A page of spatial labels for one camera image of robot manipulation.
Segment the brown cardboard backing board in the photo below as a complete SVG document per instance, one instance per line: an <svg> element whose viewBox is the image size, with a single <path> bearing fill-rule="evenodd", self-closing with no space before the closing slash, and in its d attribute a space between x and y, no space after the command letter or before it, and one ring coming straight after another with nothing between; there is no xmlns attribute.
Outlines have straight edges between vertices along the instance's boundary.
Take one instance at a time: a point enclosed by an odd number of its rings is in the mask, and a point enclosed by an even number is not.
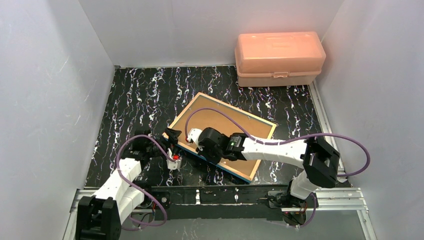
<svg viewBox="0 0 424 240"><path fill-rule="evenodd" d="M242 132L241 129L239 129L225 116L210 109L216 109L226 114L241 127L243 127L243 129L245 129L249 134L255 137L270 139L277 126L276 123L263 119L252 113L241 110L235 106L219 101L211 96L199 92L194 97L194 99L190 101L190 103L179 113L175 120L169 125L169 128L182 131L178 138L178 145L182 149L194 155L197 159L202 159L203 161L205 161L205 158L197 155L197 146L193 143L190 144L186 142L185 137L185 124L188 116L192 112L201 108L203 108L203 110L195 113L188 121L188 131L193 128L204 130L207 127L211 127L220 133L225 134L226 136L230 136L233 133Z"/></svg>

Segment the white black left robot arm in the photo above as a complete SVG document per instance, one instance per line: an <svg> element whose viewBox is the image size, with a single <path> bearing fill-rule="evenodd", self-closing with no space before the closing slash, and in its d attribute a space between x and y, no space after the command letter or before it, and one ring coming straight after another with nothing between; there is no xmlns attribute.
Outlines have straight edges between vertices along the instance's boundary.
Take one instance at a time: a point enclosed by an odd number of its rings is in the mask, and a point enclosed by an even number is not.
<svg viewBox="0 0 424 240"><path fill-rule="evenodd" d="M170 170L180 167L181 158L175 155L175 149L182 132L171 128L164 132L167 138L156 140L149 130L141 131L119 148L116 168L108 180L91 196L83 196L78 202L75 239L119 239L122 224L145 198L161 210L165 221L168 219L160 201L134 183L142 171L142 160L163 157Z"/></svg>

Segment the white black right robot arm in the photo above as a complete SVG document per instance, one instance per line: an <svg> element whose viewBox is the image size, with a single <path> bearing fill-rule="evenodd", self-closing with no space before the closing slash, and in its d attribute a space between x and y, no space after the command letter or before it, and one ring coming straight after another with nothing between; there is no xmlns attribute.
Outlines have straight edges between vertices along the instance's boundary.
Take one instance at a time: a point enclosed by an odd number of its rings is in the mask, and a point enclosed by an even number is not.
<svg viewBox="0 0 424 240"><path fill-rule="evenodd" d="M290 183L287 193L305 200L319 188L334 188L337 182L340 153L323 137L309 137L293 142L249 137L245 133L230 136L214 128L193 128L187 136L197 146L198 155L210 163L267 160L301 168L303 171Z"/></svg>

